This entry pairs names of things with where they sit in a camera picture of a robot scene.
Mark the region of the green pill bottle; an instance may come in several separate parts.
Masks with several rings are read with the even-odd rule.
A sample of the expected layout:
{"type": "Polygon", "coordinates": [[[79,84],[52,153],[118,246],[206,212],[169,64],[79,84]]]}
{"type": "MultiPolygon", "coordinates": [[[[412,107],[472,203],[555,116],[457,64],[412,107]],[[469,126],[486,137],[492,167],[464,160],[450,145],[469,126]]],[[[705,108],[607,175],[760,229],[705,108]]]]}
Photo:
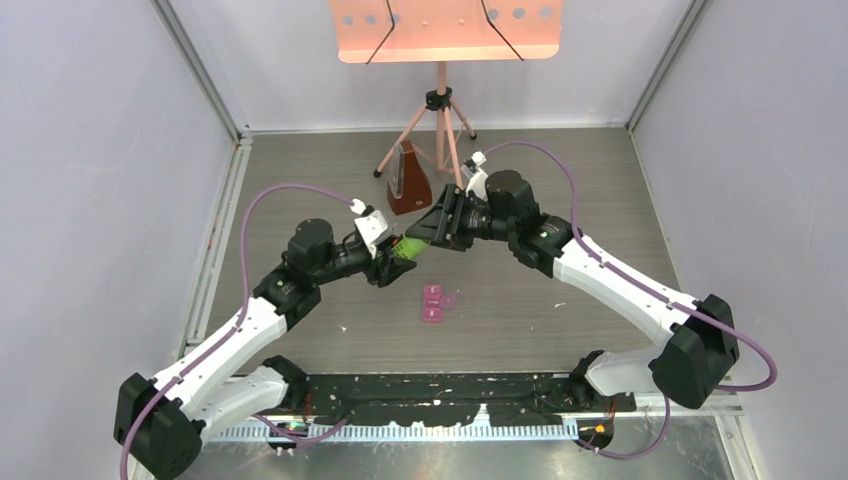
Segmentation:
{"type": "Polygon", "coordinates": [[[391,252],[395,257],[404,260],[414,260],[424,252],[430,243],[425,240],[401,236],[395,239],[391,246],[391,252]]]}

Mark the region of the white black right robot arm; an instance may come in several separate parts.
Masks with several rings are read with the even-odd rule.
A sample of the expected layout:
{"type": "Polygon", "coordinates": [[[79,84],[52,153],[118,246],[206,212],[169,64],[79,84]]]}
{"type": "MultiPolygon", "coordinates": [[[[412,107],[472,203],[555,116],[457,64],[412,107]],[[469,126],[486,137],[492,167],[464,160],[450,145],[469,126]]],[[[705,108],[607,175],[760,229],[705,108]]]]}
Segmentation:
{"type": "Polygon", "coordinates": [[[650,348],[594,351],[581,360],[570,392],[584,410],[620,393],[650,392],[698,409],[739,358],[726,301],[714,294],[698,300],[618,263],[567,220],[542,212],[514,170],[489,176],[480,193],[446,186],[405,234],[454,251],[477,239],[504,242],[519,263],[593,296],[645,334],[650,348]]]}

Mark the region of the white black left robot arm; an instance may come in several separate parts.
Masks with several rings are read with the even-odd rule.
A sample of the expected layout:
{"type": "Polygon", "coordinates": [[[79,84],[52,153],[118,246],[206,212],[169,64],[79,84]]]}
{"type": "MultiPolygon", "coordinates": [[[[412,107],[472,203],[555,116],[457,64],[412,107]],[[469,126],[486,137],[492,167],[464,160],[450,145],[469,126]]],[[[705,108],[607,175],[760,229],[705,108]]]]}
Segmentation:
{"type": "Polygon", "coordinates": [[[336,243],[327,221],[301,222],[281,264],[249,290],[228,322],[152,378],[135,373],[124,381],[114,426],[121,478],[135,459],[155,478],[175,479],[222,431],[266,409],[293,414],[305,405],[305,373],[280,356],[238,381],[229,379],[319,304],[322,285],[362,273],[369,284],[385,287],[412,270],[428,246],[394,235],[378,211],[354,225],[336,243]]]}

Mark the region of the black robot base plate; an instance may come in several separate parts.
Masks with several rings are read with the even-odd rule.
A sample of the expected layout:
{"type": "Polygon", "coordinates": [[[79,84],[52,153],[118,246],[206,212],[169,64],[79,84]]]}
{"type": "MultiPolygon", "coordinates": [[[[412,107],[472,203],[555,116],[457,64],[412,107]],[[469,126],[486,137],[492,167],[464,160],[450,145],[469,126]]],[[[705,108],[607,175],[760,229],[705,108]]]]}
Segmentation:
{"type": "Polygon", "coordinates": [[[265,414],[312,417],[331,426],[466,426],[486,413],[493,426],[547,426],[562,414],[630,413],[633,395],[604,397],[553,373],[311,375],[265,414]]]}

